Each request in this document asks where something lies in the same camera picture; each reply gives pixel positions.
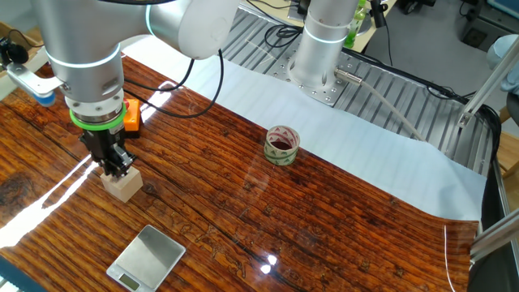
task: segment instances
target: floor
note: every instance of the floor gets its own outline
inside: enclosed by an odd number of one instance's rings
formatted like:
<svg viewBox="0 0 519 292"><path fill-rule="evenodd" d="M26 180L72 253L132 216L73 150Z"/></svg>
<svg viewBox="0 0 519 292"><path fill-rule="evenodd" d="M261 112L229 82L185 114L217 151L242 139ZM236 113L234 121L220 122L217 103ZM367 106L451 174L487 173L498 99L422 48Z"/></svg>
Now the floor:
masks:
<svg viewBox="0 0 519 292"><path fill-rule="evenodd" d="M466 19L459 15L460 0L437 0L434 7L404 15L392 9L387 17L393 65L436 84L450 86L460 95L479 89L490 76L487 53L459 40ZM470 5L465 4L464 12ZM366 54L389 64L388 37L379 29ZM496 89L486 102L496 111L506 103L506 93ZM503 131L519 137L519 127L512 120Z"/></svg>

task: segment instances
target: tape roll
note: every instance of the tape roll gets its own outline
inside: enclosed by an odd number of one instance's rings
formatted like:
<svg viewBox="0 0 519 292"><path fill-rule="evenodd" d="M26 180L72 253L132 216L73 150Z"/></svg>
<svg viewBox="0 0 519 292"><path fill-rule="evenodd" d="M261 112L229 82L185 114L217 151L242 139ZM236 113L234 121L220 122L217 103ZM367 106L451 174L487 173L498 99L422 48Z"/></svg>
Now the tape roll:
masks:
<svg viewBox="0 0 519 292"><path fill-rule="evenodd" d="M289 165L294 162L299 150L299 134L286 126L276 126L267 132L264 154L275 165Z"/></svg>

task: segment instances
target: green ring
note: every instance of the green ring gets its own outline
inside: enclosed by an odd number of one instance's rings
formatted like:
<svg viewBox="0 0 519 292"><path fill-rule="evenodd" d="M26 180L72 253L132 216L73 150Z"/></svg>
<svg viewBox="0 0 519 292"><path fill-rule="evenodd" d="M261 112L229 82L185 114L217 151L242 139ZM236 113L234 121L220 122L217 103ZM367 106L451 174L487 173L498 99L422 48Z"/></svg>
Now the green ring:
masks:
<svg viewBox="0 0 519 292"><path fill-rule="evenodd" d="M104 124L101 124L101 125L93 125L93 124L87 124L87 123L81 122L74 115L74 113L72 113L72 109L71 109L71 119L72 119L72 122L77 127L80 127L82 129L88 130L88 131L104 131L104 130L108 130L108 129L114 128L114 127L118 126L121 122L124 122L124 116L126 114L127 114L127 108L126 108L125 105L122 105L122 113L116 119L114 119L112 122L104 123Z"/></svg>

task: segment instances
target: glossy table surface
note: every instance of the glossy table surface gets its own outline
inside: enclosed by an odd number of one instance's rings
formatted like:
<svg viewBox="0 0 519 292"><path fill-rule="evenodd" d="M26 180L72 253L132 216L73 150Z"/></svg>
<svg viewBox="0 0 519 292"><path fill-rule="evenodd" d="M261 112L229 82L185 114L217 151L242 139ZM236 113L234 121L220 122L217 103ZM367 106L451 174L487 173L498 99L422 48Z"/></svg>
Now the glossy table surface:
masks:
<svg viewBox="0 0 519 292"><path fill-rule="evenodd" d="M123 65L148 85L167 80ZM188 88L125 87L179 114L209 103ZM159 290L466 290L477 222L430 216L304 149L274 166L267 131L219 105L145 121L127 141L144 180L127 204L104 191L62 96L43 108L18 89L0 127L0 255L49 291L123 290L105 271L146 225L187 248Z"/></svg>

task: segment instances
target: metal plate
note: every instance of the metal plate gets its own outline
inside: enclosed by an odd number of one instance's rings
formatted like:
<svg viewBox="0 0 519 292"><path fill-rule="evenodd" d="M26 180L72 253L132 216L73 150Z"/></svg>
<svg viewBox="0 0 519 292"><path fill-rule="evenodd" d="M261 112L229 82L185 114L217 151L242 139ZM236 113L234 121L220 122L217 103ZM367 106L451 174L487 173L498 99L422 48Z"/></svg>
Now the metal plate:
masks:
<svg viewBox="0 0 519 292"><path fill-rule="evenodd" d="M282 69L286 68L288 58L297 50L299 40L284 48L266 45L265 31L275 24L277 23L266 19L259 12L241 6L227 43L223 46L224 58L262 74L274 75L277 72L277 78L287 81ZM270 36L268 40L276 45L281 43L276 36ZM457 128L457 120L463 109L460 103L441 101L433 97L424 85L362 62L348 54L341 54L337 66L363 78L382 93L417 127L430 144L447 157L478 174L487 176L492 138L488 125L480 117L472 118L469 125L461 130ZM388 131L409 136L407 131L402 131L402 123L365 88L352 84L338 85L336 92L322 92L321 101L338 110L364 118Z"/></svg>
<svg viewBox="0 0 519 292"><path fill-rule="evenodd" d="M147 225L106 273L129 291L155 291L185 252L185 247Z"/></svg>

